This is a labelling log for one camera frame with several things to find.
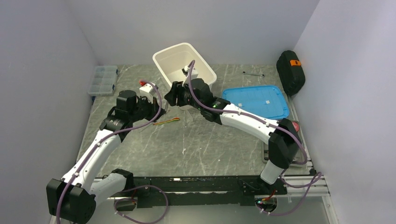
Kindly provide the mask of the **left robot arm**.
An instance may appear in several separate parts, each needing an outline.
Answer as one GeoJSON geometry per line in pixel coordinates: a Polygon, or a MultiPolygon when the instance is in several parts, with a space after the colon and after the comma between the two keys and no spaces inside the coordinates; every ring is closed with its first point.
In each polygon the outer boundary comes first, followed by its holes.
{"type": "Polygon", "coordinates": [[[156,121],[164,113],[159,91],[140,89],[121,91],[116,105],[101,122],[99,130],[82,157],[59,180],[51,179],[46,186],[48,208],[57,224],[68,220],[85,224],[96,207],[116,193],[130,195],[135,187],[133,173],[115,169],[106,178],[95,182],[97,174],[112,152],[126,136],[138,128],[156,121]]]}

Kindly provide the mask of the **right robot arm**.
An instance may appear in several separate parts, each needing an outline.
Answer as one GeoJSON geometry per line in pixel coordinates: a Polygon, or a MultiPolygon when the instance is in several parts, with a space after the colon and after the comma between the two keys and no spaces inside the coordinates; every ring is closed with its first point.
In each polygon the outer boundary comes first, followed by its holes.
{"type": "Polygon", "coordinates": [[[304,150],[291,120],[272,120],[249,113],[228,100],[213,95],[201,78],[190,83],[173,82],[164,96],[170,106],[191,106],[210,122],[230,126],[257,137],[268,145],[269,160],[257,187],[264,194],[276,186],[276,180],[292,164],[297,152],[304,150]]]}

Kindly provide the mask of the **white plastic bin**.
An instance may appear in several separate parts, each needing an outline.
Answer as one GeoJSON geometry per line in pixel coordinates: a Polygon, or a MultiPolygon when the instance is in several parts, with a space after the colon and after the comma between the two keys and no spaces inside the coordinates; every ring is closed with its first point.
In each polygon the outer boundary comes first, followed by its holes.
{"type": "Polygon", "coordinates": [[[190,84],[193,79],[201,78],[209,85],[211,90],[212,85],[217,80],[217,75],[213,69],[189,43],[184,42],[160,50],[153,54],[152,58],[161,73],[166,94],[175,81],[190,84]],[[189,72],[186,77],[182,73],[182,68],[186,65],[195,68],[194,74],[191,75],[191,72],[189,72]]]}

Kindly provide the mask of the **blue plastic tray lid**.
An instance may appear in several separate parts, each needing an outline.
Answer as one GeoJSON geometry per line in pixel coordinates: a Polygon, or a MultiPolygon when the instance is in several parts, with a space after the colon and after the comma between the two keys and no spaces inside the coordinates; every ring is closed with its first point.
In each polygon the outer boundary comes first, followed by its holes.
{"type": "Polygon", "coordinates": [[[281,120],[290,114],[281,90],[275,85],[225,89],[222,98],[257,116],[281,120]]]}

